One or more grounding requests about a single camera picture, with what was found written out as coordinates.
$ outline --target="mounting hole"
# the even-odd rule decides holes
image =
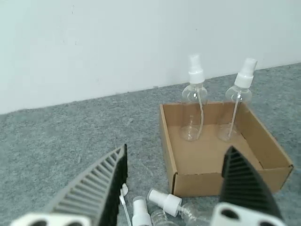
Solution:
[[[80,222],[73,222],[73,223],[68,224],[67,226],[83,226],[83,224]]]
[[[224,209],[224,210],[222,210],[221,214],[224,215],[224,216],[226,216],[226,217],[228,217],[228,218],[239,220],[239,217],[236,214],[236,212],[234,212],[234,211],[232,211],[230,209]]]
[[[275,226],[274,224],[271,224],[269,222],[263,221],[259,224],[260,226]]]
[[[46,226],[47,225],[47,222],[44,221],[44,220],[39,220],[39,221],[36,221],[34,222],[33,224],[31,224],[30,226]]]

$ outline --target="white spray cap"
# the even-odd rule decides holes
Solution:
[[[152,226],[151,218],[147,211],[145,198],[137,196],[133,199],[133,226]]]
[[[178,208],[182,204],[182,199],[172,195],[160,192],[154,188],[149,191],[147,195],[147,200],[155,203],[159,207],[161,207],[166,213],[176,217],[179,210]]]
[[[240,88],[250,88],[253,81],[253,73],[257,65],[257,60],[247,58],[244,62],[244,66],[237,74],[234,84]]]
[[[199,84],[205,81],[204,70],[201,66],[199,55],[192,55],[190,58],[190,69],[189,69],[189,82],[192,84]]]

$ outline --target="clear plastic bottle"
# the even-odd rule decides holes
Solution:
[[[168,220],[163,210],[153,212],[150,217],[153,226],[178,226],[175,222]]]
[[[199,211],[192,203],[187,203],[179,208],[180,216],[186,226],[209,226],[211,214],[209,211]]]
[[[255,71],[257,61],[247,58],[243,68],[237,74],[234,86],[230,87],[225,95],[223,112],[219,121],[218,138],[223,141],[230,141],[234,136],[239,135],[236,124],[236,113],[241,103],[249,104],[252,99],[252,92],[249,90]]]
[[[182,199],[173,195],[160,192],[154,188],[149,191],[147,200],[158,205],[163,212],[176,217],[178,213],[185,221],[186,226],[209,226],[211,212],[199,211],[192,203],[183,206]]]
[[[207,90],[204,88],[204,71],[199,55],[190,56],[190,83],[182,92],[182,126],[180,136],[187,141],[199,138],[204,122],[202,105],[207,103]]]

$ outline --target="open cardboard box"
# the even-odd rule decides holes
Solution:
[[[222,103],[208,103],[203,107],[203,130],[194,142],[185,141],[179,135],[183,107],[180,103],[160,106],[160,132],[170,193],[181,197],[218,195],[224,154],[231,145],[258,170],[272,192],[281,189],[293,163],[245,105],[240,105],[236,115],[236,126],[241,134],[228,143],[216,136]],[[230,122],[231,117],[229,114],[226,122]]]

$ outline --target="gray carpet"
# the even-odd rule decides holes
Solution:
[[[222,100],[235,76],[205,81],[210,100]],[[130,215],[132,199],[150,188],[167,191],[158,128],[158,106],[179,101],[186,84],[103,97],[0,116],[0,225],[41,210],[103,154],[128,144]],[[301,64],[256,71],[253,109],[295,164],[285,186],[275,194],[289,226],[301,214]],[[211,210],[218,197],[190,200]],[[149,211],[156,209],[149,204]],[[179,225],[184,223],[177,218]],[[118,226],[126,226],[120,209]]]

